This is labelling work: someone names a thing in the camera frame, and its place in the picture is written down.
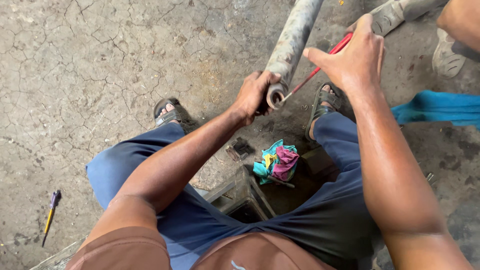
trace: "navy blue pants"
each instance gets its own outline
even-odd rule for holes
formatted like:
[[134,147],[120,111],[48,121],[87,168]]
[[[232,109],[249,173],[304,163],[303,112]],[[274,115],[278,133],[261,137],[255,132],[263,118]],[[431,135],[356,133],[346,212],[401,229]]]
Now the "navy blue pants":
[[[287,236],[338,269],[351,268],[357,259],[370,256],[376,225],[363,200],[357,126],[332,112],[317,120],[313,134],[341,171],[336,182],[325,183],[294,211],[252,224],[224,215],[188,184],[157,216],[172,268],[189,269],[220,239],[258,231]],[[100,205],[108,206],[142,161],[183,136],[179,124],[169,123],[95,156],[86,170]]]

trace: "person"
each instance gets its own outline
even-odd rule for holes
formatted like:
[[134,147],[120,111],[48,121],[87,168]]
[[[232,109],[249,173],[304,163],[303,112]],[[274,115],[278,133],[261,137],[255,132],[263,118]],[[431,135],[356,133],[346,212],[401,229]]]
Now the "person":
[[[397,269],[471,270],[380,89],[383,53],[369,14],[340,53],[304,51],[332,80],[317,91],[307,137],[341,174],[298,209],[267,221],[236,221],[188,182],[236,130],[269,113],[258,108],[279,76],[252,73],[230,108],[188,135],[175,106],[160,102],[159,127],[87,164],[106,210],[67,269],[355,269],[372,254],[378,225]],[[357,124],[336,112],[337,87]]]
[[433,70],[442,78],[456,76],[467,58],[480,62],[480,0],[389,0],[370,12],[373,31],[381,36],[446,4],[437,19],[438,45]]

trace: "cracked concrete floor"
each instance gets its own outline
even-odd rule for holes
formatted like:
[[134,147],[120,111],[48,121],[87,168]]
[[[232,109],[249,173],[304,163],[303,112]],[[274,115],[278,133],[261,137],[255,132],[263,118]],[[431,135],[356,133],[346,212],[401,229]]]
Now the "cracked concrete floor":
[[[382,0],[327,0],[309,39],[331,48],[361,14]],[[102,213],[84,171],[98,152],[154,127],[152,107],[175,97],[194,127],[234,100],[243,78],[263,69],[294,0],[4,0],[0,3],[0,266],[28,269],[86,235]],[[467,61],[451,80],[431,68],[441,8],[386,38],[382,77],[388,102],[423,89],[480,94],[479,66]],[[292,84],[313,66],[304,59]],[[237,136],[257,149],[283,138],[300,153],[318,74],[282,111]],[[403,129],[470,261],[478,243],[478,153],[473,127],[416,123]],[[215,187],[239,164],[219,151],[191,183]],[[40,247],[51,192],[63,199]],[[388,269],[388,260],[379,265]]]

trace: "logo on shirt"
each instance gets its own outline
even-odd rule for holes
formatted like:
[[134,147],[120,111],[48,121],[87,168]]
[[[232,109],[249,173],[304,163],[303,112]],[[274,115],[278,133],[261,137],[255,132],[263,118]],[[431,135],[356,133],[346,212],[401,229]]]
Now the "logo on shirt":
[[233,267],[235,267],[235,268],[238,269],[238,270],[246,270],[246,269],[243,268],[243,267],[237,266],[233,260],[232,260],[232,265],[233,265]]

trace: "brown t-shirt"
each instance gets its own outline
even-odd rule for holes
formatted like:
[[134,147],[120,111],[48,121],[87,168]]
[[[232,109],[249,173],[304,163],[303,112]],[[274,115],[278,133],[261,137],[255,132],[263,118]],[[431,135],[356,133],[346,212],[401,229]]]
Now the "brown t-shirt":
[[[171,269],[165,241],[156,231],[126,227],[81,248],[66,270]],[[245,233],[213,244],[192,266],[200,269],[334,270],[276,233]]]

